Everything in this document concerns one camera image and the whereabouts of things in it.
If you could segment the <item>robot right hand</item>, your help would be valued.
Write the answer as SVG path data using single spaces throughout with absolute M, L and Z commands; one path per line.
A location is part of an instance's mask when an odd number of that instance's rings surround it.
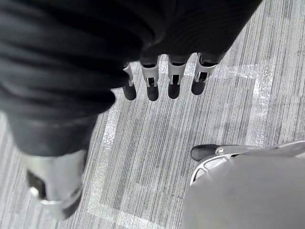
M 260 5 L 258 0 L 3 0 L 0 109 L 21 151 L 31 194 L 57 220 L 79 206 L 90 139 L 115 88 L 136 98 L 139 61 L 158 99 L 166 54 L 168 95 L 179 96 L 189 57 L 192 93 L 205 84 Z

